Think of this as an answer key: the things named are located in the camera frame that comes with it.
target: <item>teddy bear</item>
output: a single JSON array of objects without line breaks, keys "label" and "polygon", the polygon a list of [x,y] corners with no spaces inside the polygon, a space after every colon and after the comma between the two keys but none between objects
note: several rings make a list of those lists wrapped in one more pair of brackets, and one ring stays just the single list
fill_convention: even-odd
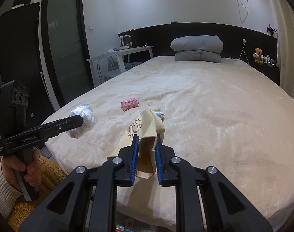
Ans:
[{"label": "teddy bear", "polygon": [[255,52],[253,54],[254,61],[256,63],[260,63],[261,65],[264,63],[264,56],[262,55],[263,51],[259,48],[255,48]]}]

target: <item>pink package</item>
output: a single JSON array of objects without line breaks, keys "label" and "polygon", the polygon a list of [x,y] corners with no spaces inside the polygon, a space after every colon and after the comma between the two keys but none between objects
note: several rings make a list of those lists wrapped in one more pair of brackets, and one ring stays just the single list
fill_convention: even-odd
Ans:
[{"label": "pink package", "polygon": [[139,102],[138,102],[137,98],[128,99],[128,100],[121,101],[121,108],[122,108],[122,110],[126,111],[126,110],[133,108],[133,107],[137,107],[138,104],[139,104]]}]

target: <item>human hand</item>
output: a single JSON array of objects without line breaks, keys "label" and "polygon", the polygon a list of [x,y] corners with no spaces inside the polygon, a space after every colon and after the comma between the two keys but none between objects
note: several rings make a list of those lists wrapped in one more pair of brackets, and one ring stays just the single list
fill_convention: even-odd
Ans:
[{"label": "human hand", "polygon": [[[27,166],[27,174],[25,175],[25,181],[32,187],[36,187],[41,184],[41,167],[39,162],[39,151],[34,149],[33,161]],[[14,170],[23,172],[26,170],[26,165],[21,162],[15,155],[6,155],[1,158],[1,169],[3,177],[11,184],[16,190],[21,192],[21,188],[16,179]]]}]

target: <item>silver bolt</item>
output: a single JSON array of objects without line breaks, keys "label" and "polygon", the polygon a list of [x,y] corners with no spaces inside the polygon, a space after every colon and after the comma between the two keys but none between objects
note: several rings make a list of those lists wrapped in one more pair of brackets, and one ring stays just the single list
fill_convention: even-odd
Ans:
[{"label": "silver bolt", "polygon": [[181,159],[179,157],[173,157],[172,159],[172,162],[175,163],[175,164],[178,164],[181,162]]},{"label": "silver bolt", "polygon": [[83,167],[83,166],[79,166],[79,167],[76,168],[77,173],[83,173],[85,170],[86,170],[86,168]]},{"label": "silver bolt", "polygon": [[119,157],[115,157],[115,158],[113,159],[113,163],[115,163],[115,164],[120,164],[121,161],[122,161],[122,159],[119,158]]},{"label": "silver bolt", "polygon": [[208,167],[207,168],[208,172],[211,173],[211,174],[214,174],[217,172],[217,169],[215,167]]}]

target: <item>gray pillow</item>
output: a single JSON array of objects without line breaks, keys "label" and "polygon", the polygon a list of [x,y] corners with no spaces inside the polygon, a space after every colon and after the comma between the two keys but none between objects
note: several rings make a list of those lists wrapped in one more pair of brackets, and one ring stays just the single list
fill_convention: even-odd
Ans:
[{"label": "gray pillow", "polygon": [[185,36],[174,39],[171,48],[174,51],[203,50],[220,54],[223,42],[218,36]]},{"label": "gray pillow", "polygon": [[207,61],[221,63],[221,56],[218,53],[208,51],[178,51],[175,61]]}]

